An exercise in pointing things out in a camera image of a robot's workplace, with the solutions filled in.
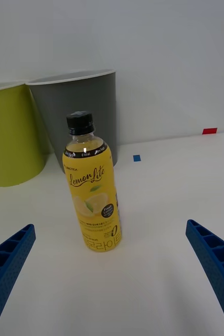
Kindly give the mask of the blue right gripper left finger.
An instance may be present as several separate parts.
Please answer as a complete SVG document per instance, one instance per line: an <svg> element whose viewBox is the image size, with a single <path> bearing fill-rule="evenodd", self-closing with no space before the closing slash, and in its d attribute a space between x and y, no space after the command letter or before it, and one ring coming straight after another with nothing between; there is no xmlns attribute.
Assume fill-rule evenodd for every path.
<svg viewBox="0 0 224 336"><path fill-rule="evenodd" d="M35 240L35 227L28 224L0 244L0 316Z"/></svg>

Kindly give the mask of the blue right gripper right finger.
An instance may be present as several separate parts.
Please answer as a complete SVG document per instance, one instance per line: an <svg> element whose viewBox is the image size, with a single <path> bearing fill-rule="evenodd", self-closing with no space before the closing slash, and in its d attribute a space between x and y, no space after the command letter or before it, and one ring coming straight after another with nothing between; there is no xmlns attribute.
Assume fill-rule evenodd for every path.
<svg viewBox="0 0 224 336"><path fill-rule="evenodd" d="M187 221L186 237L224 313L224 240L192 219Z"/></svg>

